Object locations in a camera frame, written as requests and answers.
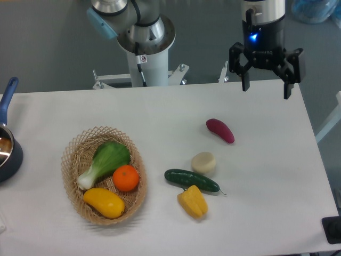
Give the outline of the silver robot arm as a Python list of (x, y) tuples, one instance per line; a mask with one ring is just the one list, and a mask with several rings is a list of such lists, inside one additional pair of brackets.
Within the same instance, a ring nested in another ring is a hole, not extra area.
[[(249, 89), (249, 69), (274, 72), (288, 99), (305, 74), (302, 49), (287, 51), (284, 1), (242, 1), (243, 42), (229, 50), (225, 70), (240, 76)], [(175, 41), (173, 23), (160, 13), (159, 1), (92, 1), (87, 17), (95, 30), (116, 39), (126, 52), (133, 87), (180, 84), (187, 68), (168, 71), (168, 50)]]

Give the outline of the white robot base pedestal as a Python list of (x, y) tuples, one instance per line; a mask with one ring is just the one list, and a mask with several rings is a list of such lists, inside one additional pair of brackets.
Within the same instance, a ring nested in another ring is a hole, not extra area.
[(136, 55), (127, 52), (129, 73), (118, 75), (97, 75), (93, 71), (93, 89), (112, 89), (119, 84), (131, 87), (185, 85), (184, 78), (189, 66), (181, 63), (174, 70), (168, 69), (168, 50), (156, 54)]

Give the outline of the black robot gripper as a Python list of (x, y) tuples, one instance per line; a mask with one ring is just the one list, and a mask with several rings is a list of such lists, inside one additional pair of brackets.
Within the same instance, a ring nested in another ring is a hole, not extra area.
[[(229, 49), (229, 71), (241, 78), (242, 90), (250, 88), (249, 69), (277, 71), (284, 82), (283, 98), (289, 99), (294, 85), (299, 84), (306, 75), (305, 52), (302, 48), (284, 50), (285, 20), (278, 19), (262, 25), (242, 22), (243, 45), (234, 43)], [(247, 62), (240, 64), (244, 54)]]

